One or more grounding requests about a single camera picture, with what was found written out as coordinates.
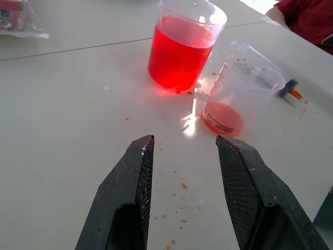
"clear plastic cup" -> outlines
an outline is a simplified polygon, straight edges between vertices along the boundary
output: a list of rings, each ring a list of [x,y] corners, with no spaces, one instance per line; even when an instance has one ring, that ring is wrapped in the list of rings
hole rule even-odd
[[[203,111],[205,125],[216,134],[238,136],[275,93],[283,75],[268,60],[244,52],[227,57]]]
[[[163,87],[185,91],[197,82],[227,21],[206,0],[162,0],[148,71]]]

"person's arm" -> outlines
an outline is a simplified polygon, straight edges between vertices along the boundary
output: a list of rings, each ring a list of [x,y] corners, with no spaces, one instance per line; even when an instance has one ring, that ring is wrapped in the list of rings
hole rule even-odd
[[[274,6],[272,9],[270,9],[269,11],[267,11],[266,16],[268,16],[269,18],[271,18],[273,21],[278,22],[279,24],[281,24],[283,27],[287,28],[288,30],[289,27],[286,25],[286,21],[285,21],[285,16],[283,15],[283,13],[279,10],[278,7]]]

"red liquid in cup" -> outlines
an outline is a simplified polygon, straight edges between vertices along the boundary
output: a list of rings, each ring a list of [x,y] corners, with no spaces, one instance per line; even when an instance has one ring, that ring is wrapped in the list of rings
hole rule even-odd
[[[238,136],[243,130],[243,119],[233,108],[222,103],[207,103],[202,120],[215,134]]]
[[[213,49],[214,37],[203,26],[176,17],[155,26],[148,71],[163,87],[188,90],[197,82]]]

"plastic bag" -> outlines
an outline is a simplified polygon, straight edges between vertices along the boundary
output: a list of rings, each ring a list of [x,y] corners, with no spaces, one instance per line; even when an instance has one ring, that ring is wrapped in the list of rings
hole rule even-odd
[[[37,19],[30,0],[0,0],[0,35],[49,38]]]

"table surface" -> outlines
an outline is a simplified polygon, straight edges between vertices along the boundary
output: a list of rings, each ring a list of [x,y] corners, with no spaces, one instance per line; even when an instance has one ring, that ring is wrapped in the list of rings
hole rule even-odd
[[[199,119],[232,40],[251,43],[300,81],[307,105],[274,98],[240,139],[258,149],[313,220],[333,177],[333,91],[325,82],[332,58],[258,23],[223,31],[194,95],[152,81],[151,40],[0,62],[1,248],[74,249],[102,180],[133,140],[154,134],[148,249],[171,240],[179,249],[238,249],[215,135]],[[188,223],[179,230],[181,219]]]
[[[211,2],[227,14],[227,27],[262,22],[262,14],[240,1]],[[32,0],[32,4],[50,39],[1,36],[0,60],[151,38],[158,0]]]

